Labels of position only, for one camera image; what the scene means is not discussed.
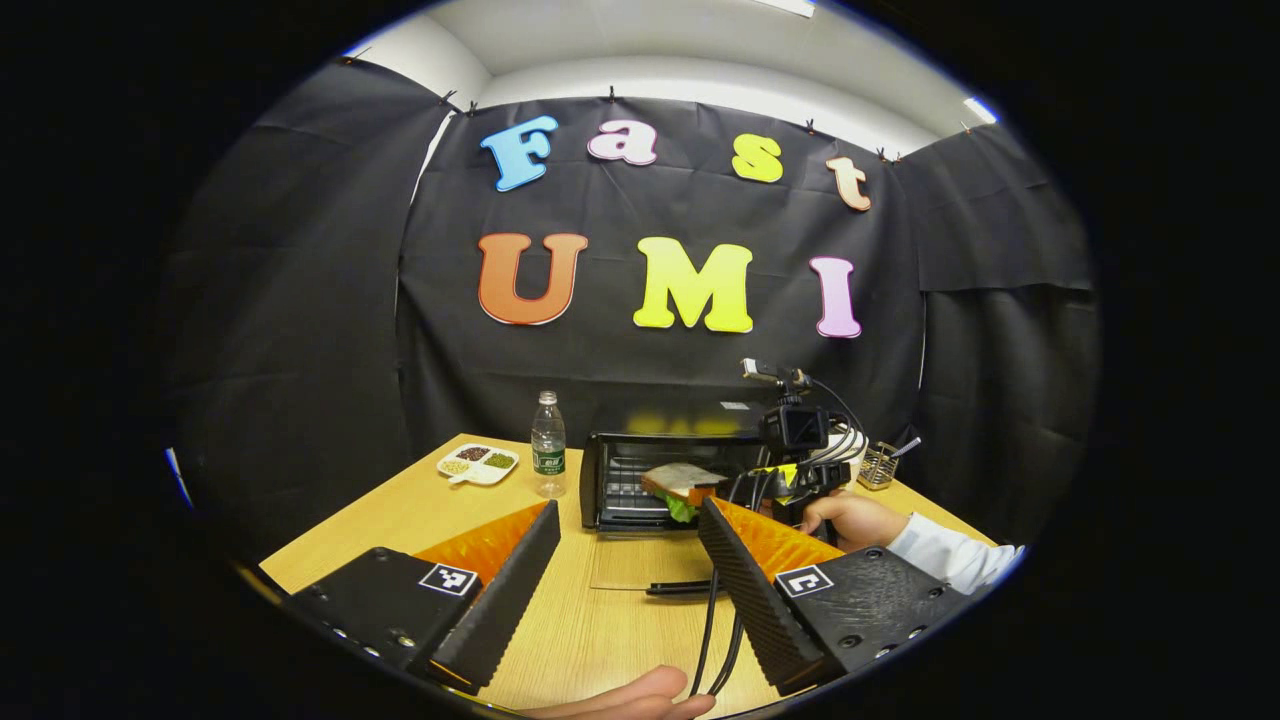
toaster oven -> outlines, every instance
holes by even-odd
[[[732,478],[764,464],[756,402],[689,402],[604,409],[582,452],[582,527],[607,532],[686,530],[664,500],[640,486],[649,469],[689,462]]]

ceiling light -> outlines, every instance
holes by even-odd
[[[969,108],[970,110],[973,110],[973,114],[975,114],[979,118],[982,118],[983,122],[986,122],[986,123],[993,123],[993,122],[996,122],[996,115],[992,115],[991,110],[988,110],[987,108],[984,108],[982,105],[982,102],[978,102],[977,97],[970,97],[970,99],[965,100],[964,104],[965,104],[965,108]]]
[[[804,18],[813,17],[813,0],[755,0],[762,5],[795,13]]]

white wall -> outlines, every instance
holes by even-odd
[[[623,97],[695,100],[781,118],[893,158],[940,137],[858,96],[796,76],[751,65],[671,56],[595,58],[550,63],[495,77],[480,106],[545,97],[599,97],[613,86]]]
[[[463,109],[480,100],[493,77],[466,45],[425,13],[365,38],[355,53],[366,47],[361,60],[396,70],[436,95],[457,90],[449,101]]]

bottle label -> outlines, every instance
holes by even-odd
[[[534,451],[534,471],[539,475],[558,475],[564,471],[564,451]]]

white ceiling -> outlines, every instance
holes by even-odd
[[[860,96],[940,137],[982,120],[973,95],[847,9],[803,18],[753,0],[453,0],[428,15],[494,76],[620,55],[769,68]]]

